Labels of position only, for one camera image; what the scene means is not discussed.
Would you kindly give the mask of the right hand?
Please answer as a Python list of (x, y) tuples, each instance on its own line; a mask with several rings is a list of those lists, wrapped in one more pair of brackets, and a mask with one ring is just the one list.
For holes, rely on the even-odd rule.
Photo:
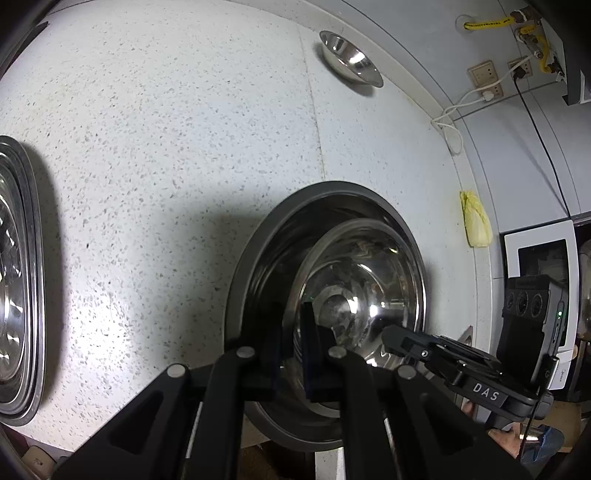
[[(475, 405), (469, 400), (463, 402), (461, 410), (470, 417), (475, 416)], [(513, 422), (509, 430), (490, 429), (488, 435), (514, 459), (517, 459), (522, 441), (521, 427), (521, 423)]]

